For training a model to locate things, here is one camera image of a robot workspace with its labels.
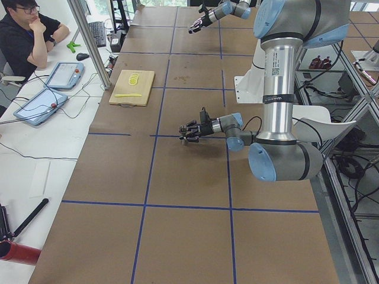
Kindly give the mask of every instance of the black t-shirt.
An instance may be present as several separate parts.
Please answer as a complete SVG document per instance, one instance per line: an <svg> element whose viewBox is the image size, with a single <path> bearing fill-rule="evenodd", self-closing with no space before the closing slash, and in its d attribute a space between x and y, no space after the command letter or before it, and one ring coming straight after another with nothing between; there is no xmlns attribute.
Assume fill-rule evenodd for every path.
<svg viewBox="0 0 379 284"><path fill-rule="evenodd" d="M60 22L42 14L39 14L39 17L41 23L46 26L46 31L43 33L46 42L58 29ZM24 76L28 79L37 68L27 60L33 47L33 31L23 29L7 14L0 21L0 49L15 76Z"/></svg>

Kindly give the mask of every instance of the red cylinder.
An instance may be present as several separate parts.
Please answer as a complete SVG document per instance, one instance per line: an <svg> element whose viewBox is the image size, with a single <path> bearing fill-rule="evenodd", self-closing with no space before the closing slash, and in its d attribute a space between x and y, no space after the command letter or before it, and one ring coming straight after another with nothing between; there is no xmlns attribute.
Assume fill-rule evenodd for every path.
<svg viewBox="0 0 379 284"><path fill-rule="evenodd" d="M41 250L17 244L12 241L0 242L0 260L36 265Z"/></svg>

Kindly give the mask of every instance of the black mouse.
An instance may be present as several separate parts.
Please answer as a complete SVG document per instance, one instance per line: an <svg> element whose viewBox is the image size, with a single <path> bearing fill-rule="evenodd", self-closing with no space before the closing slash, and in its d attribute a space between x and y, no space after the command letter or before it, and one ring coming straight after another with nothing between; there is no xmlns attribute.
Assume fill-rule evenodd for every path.
<svg viewBox="0 0 379 284"><path fill-rule="evenodd" d="M78 53L76 55L77 61L82 61L82 60L84 60L84 59L86 59L88 57L89 57L89 54L86 54L86 53Z"/></svg>

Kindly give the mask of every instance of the green object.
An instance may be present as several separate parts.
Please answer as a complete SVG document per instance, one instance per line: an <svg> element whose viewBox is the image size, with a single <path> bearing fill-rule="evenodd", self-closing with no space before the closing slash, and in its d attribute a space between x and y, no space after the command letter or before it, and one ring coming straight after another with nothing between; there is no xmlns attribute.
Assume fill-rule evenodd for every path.
<svg viewBox="0 0 379 284"><path fill-rule="evenodd" d="M75 47L81 46L80 44L76 44L73 41L70 41L70 43L67 45L67 47L71 50L72 53L75 53Z"/></svg>

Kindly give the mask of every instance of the light blue tablet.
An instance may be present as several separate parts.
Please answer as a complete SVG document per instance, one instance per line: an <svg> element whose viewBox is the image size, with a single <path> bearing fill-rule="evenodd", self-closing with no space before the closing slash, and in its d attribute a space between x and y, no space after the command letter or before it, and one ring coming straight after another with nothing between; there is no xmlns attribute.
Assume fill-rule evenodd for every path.
<svg viewBox="0 0 379 284"><path fill-rule="evenodd" d="M79 82L84 71L81 62L58 62L47 78L46 86L56 90L70 90Z"/></svg>
<svg viewBox="0 0 379 284"><path fill-rule="evenodd" d="M57 90L44 88L13 115L31 125L39 125L61 108L67 98L67 95Z"/></svg>

